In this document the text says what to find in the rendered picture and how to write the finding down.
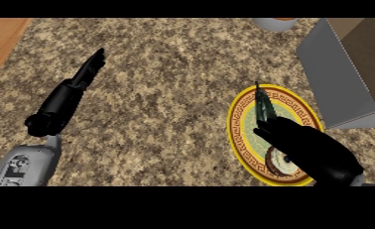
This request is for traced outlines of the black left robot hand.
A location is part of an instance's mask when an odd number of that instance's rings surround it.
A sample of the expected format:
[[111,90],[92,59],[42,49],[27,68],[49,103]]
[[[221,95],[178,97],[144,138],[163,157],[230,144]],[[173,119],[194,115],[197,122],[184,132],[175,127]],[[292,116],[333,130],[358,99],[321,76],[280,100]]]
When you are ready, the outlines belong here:
[[83,64],[76,76],[63,81],[52,91],[38,113],[26,120],[29,134],[35,137],[58,135],[76,114],[85,92],[106,65],[104,49],[100,49]]

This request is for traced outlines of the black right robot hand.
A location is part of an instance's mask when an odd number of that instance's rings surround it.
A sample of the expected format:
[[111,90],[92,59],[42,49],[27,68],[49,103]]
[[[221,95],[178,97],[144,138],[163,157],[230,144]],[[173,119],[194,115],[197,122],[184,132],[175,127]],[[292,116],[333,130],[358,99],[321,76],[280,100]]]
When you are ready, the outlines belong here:
[[351,186],[364,167],[351,150],[326,133],[277,113],[258,119],[255,133],[287,154],[317,186]]

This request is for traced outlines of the white frosted cupcake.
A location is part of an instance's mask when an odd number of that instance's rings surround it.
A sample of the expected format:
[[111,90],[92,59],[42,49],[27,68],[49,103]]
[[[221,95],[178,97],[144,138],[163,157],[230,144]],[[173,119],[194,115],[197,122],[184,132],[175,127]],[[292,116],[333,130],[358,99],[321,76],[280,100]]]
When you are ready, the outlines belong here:
[[293,175],[297,171],[297,165],[293,163],[287,154],[281,152],[275,147],[269,147],[266,155],[266,165],[269,171],[277,176]]

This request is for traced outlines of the yellow patterned plate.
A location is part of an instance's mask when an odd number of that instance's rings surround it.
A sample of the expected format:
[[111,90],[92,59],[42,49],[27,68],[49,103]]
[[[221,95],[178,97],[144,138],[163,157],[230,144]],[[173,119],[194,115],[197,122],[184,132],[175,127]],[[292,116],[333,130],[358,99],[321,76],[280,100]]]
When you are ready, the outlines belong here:
[[[274,84],[262,84],[261,88],[268,93],[277,114],[292,119],[296,123],[324,131],[318,116],[299,95]],[[228,115],[228,134],[231,145],[246,169],[266,184],[274,186],[303,186],[312,183],[314,178],[302,169],[280,176],[268,168],[268,150],[272,145],[255,134],[258,125],[256,91],[252,86],[237,96]]]

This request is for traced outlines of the grey cardboard box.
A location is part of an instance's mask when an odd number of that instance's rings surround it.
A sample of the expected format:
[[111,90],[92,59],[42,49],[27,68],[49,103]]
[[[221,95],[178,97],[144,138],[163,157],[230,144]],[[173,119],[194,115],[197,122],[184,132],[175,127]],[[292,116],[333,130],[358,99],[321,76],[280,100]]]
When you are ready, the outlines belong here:
[[375,18],[321,18],[296,53],[327,128],[375,128]]

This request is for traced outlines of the brown wooden board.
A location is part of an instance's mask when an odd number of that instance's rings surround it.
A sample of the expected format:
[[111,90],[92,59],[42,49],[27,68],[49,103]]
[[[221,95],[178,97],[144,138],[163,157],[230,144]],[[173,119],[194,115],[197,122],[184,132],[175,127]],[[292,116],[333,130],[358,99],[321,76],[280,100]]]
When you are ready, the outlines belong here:
[[0,18],[0,66],[8,59],[32,22],[32,18]]

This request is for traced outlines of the grey cylindrical pot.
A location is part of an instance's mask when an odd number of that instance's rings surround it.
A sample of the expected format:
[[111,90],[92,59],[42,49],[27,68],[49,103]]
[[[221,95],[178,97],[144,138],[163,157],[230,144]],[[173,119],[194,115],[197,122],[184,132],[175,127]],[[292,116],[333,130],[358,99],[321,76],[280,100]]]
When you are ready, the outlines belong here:
[[272,32],[290,30],[296,24],[297,18],[255,18],[256,24]]

